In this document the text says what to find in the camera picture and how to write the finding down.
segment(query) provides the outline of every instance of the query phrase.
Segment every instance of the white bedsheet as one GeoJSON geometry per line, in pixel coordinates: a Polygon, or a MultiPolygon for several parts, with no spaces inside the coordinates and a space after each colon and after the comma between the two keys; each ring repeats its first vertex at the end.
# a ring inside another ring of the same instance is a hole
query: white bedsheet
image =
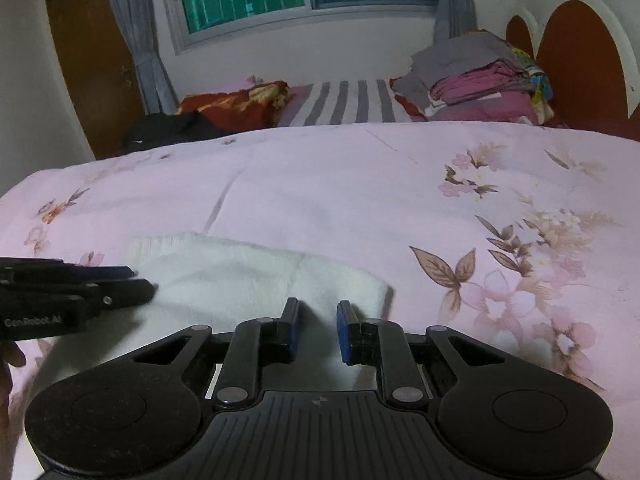
{"type": "MultiPolygon", "coordinates": [[[[638,182],[640,144],[592,132],[262,130],[34,174],[0,200],[0,253],[121,264],[135,236],[196,231],[341,260],[393,286],[406,331],[445,322],[598,391],[615,420],[599,471],[635,480],[638,182]]],[[[10,433],[46,345],[23,346],[10,433]]],[[[37,471],[22,438],[13,478],[37,471]]]]}

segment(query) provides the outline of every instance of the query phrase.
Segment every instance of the gray stripe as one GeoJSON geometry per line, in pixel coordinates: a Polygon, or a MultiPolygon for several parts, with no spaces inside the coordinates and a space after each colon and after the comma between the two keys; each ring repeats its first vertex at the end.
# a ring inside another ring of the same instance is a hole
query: gray stripe
{"type": "Polygon", "coordinates": [[[311,89],[313,85],[297,86],[291,88],[289,91],[293,94],[293,97],[289,104],[284,108],[280,120],[278,121],[278,127],[291,126],[293,119],[299,113],[302,106],[306,103],[311,95],[311,89]]]}
{"type": "Polygon", "coordinates": [[[344,111],[347,108],[347,97],[349,95],[349,82],[340,81],[340,90],[338,91],[338,98],[335,102],[334,114],[331,116],[329,124],[342,124],[342,118],[344,117],[344,111]]]}
{"type": "Polygon", "coordinates": [[[394,107],[391,104],[389,92],[386,90],[386,84],[382,79],[376,79],[376,81],[378,82],[378,93],[380,94],[380,105],[382,106],[382,122],[395,123],[394,107]]]}
{"type": "Polygon", "coordinates": [[[358,111],[356,112],[356,123],[366,123],[369,120],[369,92],[367,82],[362,79],[358,81],[358,111]]]}
{"type": "Polygon", "coordinates": [[[320,95],[318,96],[318,100],[314,104],[309,117],[306,118],[304,126],[313,126],[314,124],[316,124],[316,121],[318,120],[318,117],[320,117],[322,109],[324,108],[326,98],[329,95],[330,86],[331,83],[322,83],[322,89],[320,91],[320,95]]]}

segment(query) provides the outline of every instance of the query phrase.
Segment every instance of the brown wooden door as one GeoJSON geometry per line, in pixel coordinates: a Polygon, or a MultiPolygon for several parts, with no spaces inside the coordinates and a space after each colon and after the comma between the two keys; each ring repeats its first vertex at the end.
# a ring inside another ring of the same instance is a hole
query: brown wooden door
{"type": "Polygon", "coordinates": [[[96,158],[119,154],[144,115],[135,68],[109,0],[47,0],[71,101],[96,158]]]}

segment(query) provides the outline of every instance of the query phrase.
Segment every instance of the black bag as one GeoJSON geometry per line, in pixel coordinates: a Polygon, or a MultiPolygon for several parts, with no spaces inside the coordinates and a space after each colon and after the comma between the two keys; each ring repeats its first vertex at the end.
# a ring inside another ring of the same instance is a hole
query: black bag
{"type": "Polygon", "coordinates": [[[159,146],[229,135],[232,133],[215,126],[198,111],[180,115],[151,114],[141,118],[125,134],[122,151],[143,152],[159,146]]]}

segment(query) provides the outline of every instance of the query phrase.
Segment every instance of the striped mattress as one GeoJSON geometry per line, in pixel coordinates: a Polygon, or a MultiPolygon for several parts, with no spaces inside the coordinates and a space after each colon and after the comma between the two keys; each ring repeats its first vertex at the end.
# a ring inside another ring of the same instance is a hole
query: striped mattress
{"type": "Polygon", "coordinates": [[[367,79],[292,87],[293,98],[278,126],[313,124],[411,123],[412,118],[394,98],[389,81],[367,79]]]}

